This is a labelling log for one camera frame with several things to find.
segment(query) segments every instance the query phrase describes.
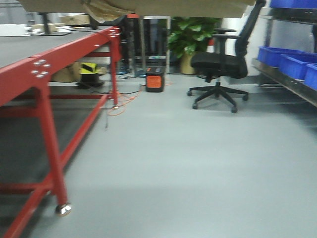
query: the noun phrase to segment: beige panel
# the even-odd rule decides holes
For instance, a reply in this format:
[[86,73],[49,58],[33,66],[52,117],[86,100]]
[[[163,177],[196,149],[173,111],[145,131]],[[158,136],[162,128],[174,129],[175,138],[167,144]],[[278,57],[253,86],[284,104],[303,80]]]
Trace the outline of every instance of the beige panel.
[[[27,11],[83,12],[115,16],[134,12],[139,15],[241,17],[255,0],[19,0]],[[102,6],[98,10],[82,5]]]

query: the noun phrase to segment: black office chair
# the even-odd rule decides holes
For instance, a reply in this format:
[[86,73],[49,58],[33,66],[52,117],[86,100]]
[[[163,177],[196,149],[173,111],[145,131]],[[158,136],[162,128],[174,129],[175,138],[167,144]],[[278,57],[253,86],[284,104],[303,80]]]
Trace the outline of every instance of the black office chair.
[[[221,76],[244,78],[248,75],[248,69],[245,60],[247,46],[249,43],[248,39],[258,19],[260,10],[265,5],[265,3],[265,0],[256,1],[256,4],[252,9],[239,36],[225,34],[225,32],[235,32],[235,30],[232,29],[215,29],[218,34],[214,34],[213,37],[219,42],[219,53],[204,52],[197,53],[193,56],[191,60],[191,66],[206,77],[206,82],[210,83],[212,79],[219,78]],[[234,45],[236,56],[225,54],[225,44],[227,39],[237,39]],[[236,113],[237,104],[228,93],[244,94],[242,97],[244,101],[248,100],[249,98],[248,92],[222,87],[219,80],[216,82],[215,86],[190,88],[187,92],[187,96],[191,96],[193,90],[206,91],[204,94],[195,99],[195,102],[192,106],[193,109],[198,108],[197,103],[200,100],[215,94],[216,98],[222,95],[226,100],[228,100],[233,105],[231,112]]]

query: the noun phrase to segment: workbench leg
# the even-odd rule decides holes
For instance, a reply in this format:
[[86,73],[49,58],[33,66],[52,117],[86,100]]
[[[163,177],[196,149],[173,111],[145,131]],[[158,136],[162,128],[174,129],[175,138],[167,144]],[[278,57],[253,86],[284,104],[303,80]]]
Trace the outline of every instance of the workbench leg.
[[64,216],[70,212],[71,207],[67,202],[63,167],[60,159],[57,134],[49,96],[48,86],[43,86],[41,89],[35,90],[37,110],[51,168],[53,192],[56,195],[58,203],[56,213],[60,216]]
[[113,105],[118,105],[118,94],[117,94],[117,80],[115,75],[116,70],[116,62],[111,60],[111,82],[112,82],[112,98],[113,98]]

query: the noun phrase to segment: chair armrest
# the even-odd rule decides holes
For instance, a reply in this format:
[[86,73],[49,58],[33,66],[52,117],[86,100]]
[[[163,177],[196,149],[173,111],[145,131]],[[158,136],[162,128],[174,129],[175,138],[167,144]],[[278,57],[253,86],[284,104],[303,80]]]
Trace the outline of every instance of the chair armrest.
[[223,34],[225,32],[236,32],[236,30],[228,29],[228,28],[214,28],[214,30],[218,32],[219,34]]
[[219,57],[220,57],[220,73],[225,72],[226,65],[226,41],[227,39],[238,39],[240,36],[236,35],[227,35],[227,34],[213,34],[214,38],[217,38],[219,42]]
[[227,35],[227,34],[213,34],[212,37],[215,38],[225,38],[225,39],[238,39],[240,36],[236,35]]

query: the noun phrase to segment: chair base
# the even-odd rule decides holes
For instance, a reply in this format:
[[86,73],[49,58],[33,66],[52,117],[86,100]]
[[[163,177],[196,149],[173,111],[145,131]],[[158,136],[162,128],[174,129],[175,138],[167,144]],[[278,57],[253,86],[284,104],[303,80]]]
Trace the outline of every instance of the chair base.
[[193,103],[193,109],[198,108],[198,102],[201,101],[202,99],[209,97],[211,95],[215,95],[216,98],[218,98],[220,95],[223,96],[227,101],[229,101],[233,107],[231,109],[232,113],[236,113],[238,111],[237,109],[237,103],[232,99],[232,97],[228,93],[237,93],[237,94],[243,94],[244,96],[242,97],[242,100],[247,101],[249,99],[249,93],[242,91],[242,90],[237,90],[233,88],[227,88],[227,87],[222,87],[220,85],[220,82],[217,82],[215,86],[206,86],[206,87],[195,87],[195,88],[190,88],[189,91],[187,92],[187,96],[192,95],[192,91],[206,91],[206,93],[202,94],[198,98],[195,99]]

